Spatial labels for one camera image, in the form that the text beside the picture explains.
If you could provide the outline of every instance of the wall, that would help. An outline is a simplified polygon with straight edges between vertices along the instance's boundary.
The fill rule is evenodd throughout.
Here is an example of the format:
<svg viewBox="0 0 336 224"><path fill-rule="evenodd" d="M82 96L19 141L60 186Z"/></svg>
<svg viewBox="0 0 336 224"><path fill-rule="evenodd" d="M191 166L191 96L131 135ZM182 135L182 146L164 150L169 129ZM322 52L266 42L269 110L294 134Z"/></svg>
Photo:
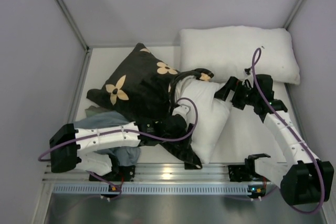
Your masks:
<svg viewBox="0 0 336 224"><path fill-rule="evenodd" d="M0 216L31 220L45 164L65 122L84 51L54 0L0 0Z"/></svg>
<svg viewBox="0 0 336 224"><path fill-rule="evenodd" d="M65 0L90 46L179 43L181 28L282 27L296 0Z"/></svg>
<svg viewBox="0 0 336 224"><path fill-rule="evenodd" d="M307 0L289 31L301 71L291 96L311 148L336 167L336 0Z"/></svg>

